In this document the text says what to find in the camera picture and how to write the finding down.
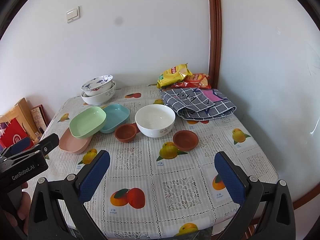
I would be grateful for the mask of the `person's left hand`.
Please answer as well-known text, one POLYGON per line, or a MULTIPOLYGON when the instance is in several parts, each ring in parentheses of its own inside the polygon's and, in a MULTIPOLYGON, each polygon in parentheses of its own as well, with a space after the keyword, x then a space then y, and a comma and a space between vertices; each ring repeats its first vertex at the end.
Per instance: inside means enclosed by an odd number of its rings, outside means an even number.
POLYGON ((29 193, 23 191, 23 189, 28 188, 28 183, 25 182, 21 186, 9 192, 7 195, 9 200, 14 204, 15 210, 12 212, 5 211, 7 220, 9 221, 12 227, 18 226, 18 221, 14 215, 17 215, 20 221, 23 222, 23 232, 28 235, 28 223, 29 223, 29 213, 31 206, 31 197, 29 193))

